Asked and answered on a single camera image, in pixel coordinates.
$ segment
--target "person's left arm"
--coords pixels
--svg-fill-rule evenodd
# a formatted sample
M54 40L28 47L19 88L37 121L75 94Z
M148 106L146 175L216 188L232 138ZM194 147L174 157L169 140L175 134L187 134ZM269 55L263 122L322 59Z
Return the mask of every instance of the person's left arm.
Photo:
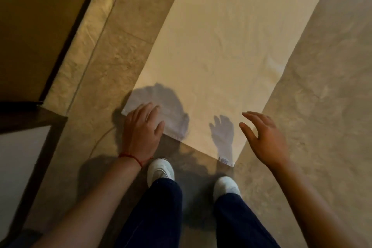
M159 107L141 105L125 119L123 152L139 161L148 161L159 145L164 122L155 129ZM117 159L105 177L33 248L94 248L98 247L112 215L123 195L141 170L134 158Z

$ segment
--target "leg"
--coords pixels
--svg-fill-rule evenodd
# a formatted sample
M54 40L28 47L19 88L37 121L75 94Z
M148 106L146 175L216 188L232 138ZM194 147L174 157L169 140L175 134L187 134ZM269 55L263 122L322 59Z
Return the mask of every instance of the leg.
M178 247L182 192L175 181L167 178L167 175L161 176L133 209L116 240L115 248Z
M227 189L227 193L216 198L214 205L217 246L219 248L279 248L271 234L240 197L236 183L230 180L236 186L237 191L234 193L234 190Z

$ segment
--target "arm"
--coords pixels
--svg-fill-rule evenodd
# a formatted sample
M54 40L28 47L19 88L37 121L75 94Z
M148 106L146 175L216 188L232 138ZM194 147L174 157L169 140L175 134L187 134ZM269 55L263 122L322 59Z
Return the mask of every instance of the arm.
M273 120L256 112L246 112L243 116L255 125L258 138L246 124L239 126L255 155L279 183L308 246L368 247L364 239L337 217L299 167L290 161L285 137Z
M139 161L147 161L159 145L164 122L154 130L159 107L141 105L125 119L123 151ZM98 247L101 238L123 195L141 170L133 158L117 159L98 186L77 204L33 248Z

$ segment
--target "person's left hand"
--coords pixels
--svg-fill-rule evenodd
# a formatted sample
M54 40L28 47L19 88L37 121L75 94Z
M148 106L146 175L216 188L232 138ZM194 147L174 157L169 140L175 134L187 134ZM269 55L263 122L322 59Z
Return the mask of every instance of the person's left hand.
M135 156L140 162L154 155L165 127L161 121L155 128L159 111L160 106L148 103L129 112L124 122L123 153Z

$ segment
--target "forearm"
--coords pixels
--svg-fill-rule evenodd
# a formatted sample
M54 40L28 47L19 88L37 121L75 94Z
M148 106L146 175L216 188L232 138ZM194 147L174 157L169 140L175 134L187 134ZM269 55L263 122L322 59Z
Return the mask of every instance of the forearm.
M337 217L294 163L288 161L272 173L310 247L367 247L366 242Z
M141 167L131 158L114 162L103 180L34 248L97 247L123 195Z

